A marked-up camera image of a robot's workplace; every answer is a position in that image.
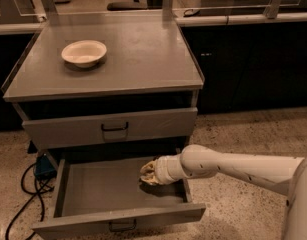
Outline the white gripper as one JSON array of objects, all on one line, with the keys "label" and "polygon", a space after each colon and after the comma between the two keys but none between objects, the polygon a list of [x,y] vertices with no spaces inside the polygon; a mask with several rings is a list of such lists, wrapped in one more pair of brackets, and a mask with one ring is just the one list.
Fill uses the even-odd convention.
[{"label": "white gripper", "polygon": [[155,176],[141,176],[140,179],[148,185],[156,186],[169,185],[188,177],[179,155],[159,157],[156,162],[150,161],[140,169],[141,174],[154,171]]}]

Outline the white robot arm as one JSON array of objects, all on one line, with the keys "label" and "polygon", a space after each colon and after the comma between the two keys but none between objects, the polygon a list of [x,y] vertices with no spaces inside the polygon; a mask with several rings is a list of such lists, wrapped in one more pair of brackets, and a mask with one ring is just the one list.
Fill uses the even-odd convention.
[{"label": "white robot arm", "polygon": [[222,153],[189,145],[173,156],[160,156],[140,169],[149,185],[206,178],[222,173],[285,195],[283,240],[307,240],[307,157]]}]

